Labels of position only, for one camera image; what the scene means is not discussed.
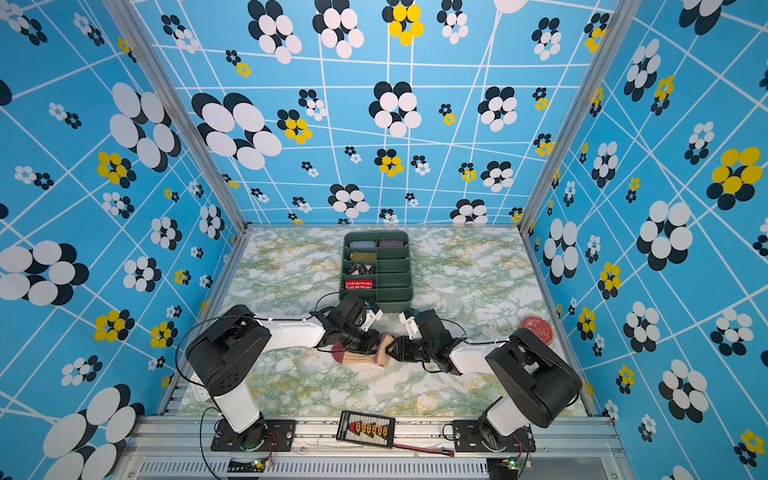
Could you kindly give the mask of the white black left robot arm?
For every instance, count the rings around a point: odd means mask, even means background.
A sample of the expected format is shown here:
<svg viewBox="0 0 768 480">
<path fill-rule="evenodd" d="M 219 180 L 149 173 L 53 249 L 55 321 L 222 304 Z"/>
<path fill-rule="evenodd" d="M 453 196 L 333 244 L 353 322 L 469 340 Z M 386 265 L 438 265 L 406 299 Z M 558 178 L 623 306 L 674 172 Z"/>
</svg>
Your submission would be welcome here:
<svg viewBox="0 0 768 480">
<path fill-rule="evenodd" d="M 188 344 L 185 358 L 233 433 L 261 436 L 263 415 L 246 377 L 262 353 L 339 345 L 344 352 L 379 358 L 385 350 L 384 335 L 372 323 L 382 316 L 377 303 L 352 294 L 304 318 L 262 318 L 236 305 L 207 322 Z"/>
</svg>

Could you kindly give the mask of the tan maroon striped sock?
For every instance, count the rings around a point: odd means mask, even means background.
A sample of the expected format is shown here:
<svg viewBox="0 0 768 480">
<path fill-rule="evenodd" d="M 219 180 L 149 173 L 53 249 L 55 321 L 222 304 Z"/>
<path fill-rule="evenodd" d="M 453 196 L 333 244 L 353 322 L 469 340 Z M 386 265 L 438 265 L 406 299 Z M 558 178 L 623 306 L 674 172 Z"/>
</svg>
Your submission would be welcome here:
<svg viewBox="0 0 768 480">
<path fill-rule="evenodd" d="M 390 357 L 386 349 L 394 342 L 394 337 L 390 334 L 381 334 L 380 341 L 372 354 L 352 353 L 346 350 L 342 344 L 338 343 L 331 349 L 333 359 L 343 365 L 365 365 L 386 367 Z"/>
</svg>

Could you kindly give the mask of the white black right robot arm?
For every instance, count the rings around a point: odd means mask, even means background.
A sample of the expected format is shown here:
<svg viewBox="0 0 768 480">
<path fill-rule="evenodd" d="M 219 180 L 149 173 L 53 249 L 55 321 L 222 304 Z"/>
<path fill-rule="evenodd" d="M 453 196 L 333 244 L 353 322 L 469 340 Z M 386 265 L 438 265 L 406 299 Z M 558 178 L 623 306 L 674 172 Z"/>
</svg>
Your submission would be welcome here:
<svg viewBox="0 0 768 480">
<path fill-rule="evenodd" d="M 421 312 L 410 328 L 418 332 L 396 338 L 386 353 L 403 363 L 431 363 L 439 373 L 494 375 L 504 395 L 479 417 L 486 447 L 499 451 L 518 430 L 547 428 L 579 399 L 582 381 L 557 353 L 524 327 L 504 340 L 471 342 L 455 337 L 433 310 Z"/>
</svg>

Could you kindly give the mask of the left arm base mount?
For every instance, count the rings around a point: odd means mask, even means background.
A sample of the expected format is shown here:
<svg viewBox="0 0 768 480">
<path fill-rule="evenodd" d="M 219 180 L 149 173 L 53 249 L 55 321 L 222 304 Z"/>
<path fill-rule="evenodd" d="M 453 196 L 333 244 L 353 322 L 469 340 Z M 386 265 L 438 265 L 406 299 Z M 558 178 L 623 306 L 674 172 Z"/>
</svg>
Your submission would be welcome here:
<svg viewBox="0 0 768 480">
<path fill-rule="evenodd" d="M 214 452 L 289 452 L 295 438 L 293 419 L 258 420 L 242 433 L 236 433 L 225 419 L 218 420 L 210 449 Z"/>
</svg>

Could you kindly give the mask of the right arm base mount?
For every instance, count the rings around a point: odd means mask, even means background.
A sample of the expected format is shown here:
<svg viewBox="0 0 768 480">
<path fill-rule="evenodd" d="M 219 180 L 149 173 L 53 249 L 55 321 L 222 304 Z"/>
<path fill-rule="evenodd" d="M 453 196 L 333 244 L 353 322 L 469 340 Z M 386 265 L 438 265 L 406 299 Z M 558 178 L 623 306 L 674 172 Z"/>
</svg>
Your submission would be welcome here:
<svg viewBox="0 0 768 480">
<path fill-rule="evenodd" d="M 491 433 L 491 428 L 479 420 L 454 420 L 450 423 L 454 449 L 460 453 L 513 453 L 536 451 L 536 443 L 529 426 L 517 429 L 506 437 Z"/>
</svg>

